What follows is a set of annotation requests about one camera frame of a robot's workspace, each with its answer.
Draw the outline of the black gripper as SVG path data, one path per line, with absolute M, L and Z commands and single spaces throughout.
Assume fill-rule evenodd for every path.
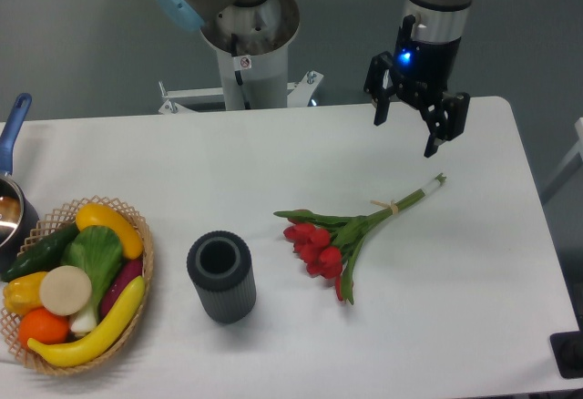
M 431 158 L 442 144 L 464 132 L 470 95 L 446 93 L 461 38 L 449 42 L 419 40 L 414 35 L 420 27 L 417 15 L 404 17 L 395 43 L 393 78 L 396 95 L 401 101 L 415 108 L 427 107 L 424 121 L 429 137 L 424 156 Z M 376 126 L 386 121 L 391 97 L 395 94 L 392 67 L 393 56 L 388 51 L 373 56 L 363 85 L 375 106 L 373 123 Z

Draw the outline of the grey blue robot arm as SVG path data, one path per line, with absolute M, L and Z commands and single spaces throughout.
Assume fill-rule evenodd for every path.
M 200 32 L 214 49 L 229 110 L 289 107 L 288 47 L 300 26 L 295 0 L 156 0 L 182 29 Z M 433 156 L 465 129 L 470 97 L 448 79 L 473 0 L 405 0 L 394 50 L 371 59 L 363 89 L 374 124 L 393 99 L 416 109 L 427 125 L 424 150 Z

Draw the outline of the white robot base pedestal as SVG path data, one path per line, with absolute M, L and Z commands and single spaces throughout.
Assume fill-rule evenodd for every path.
M 215 51 L 228 110 L 307 107 L 324 75 L 310 70 L 288 80 L 288 47 L 300 26 L 294 0 L 229 5 L 205 22 L 187 0 L 157 0 L 168 17 L 187 31 L 201 32 Z

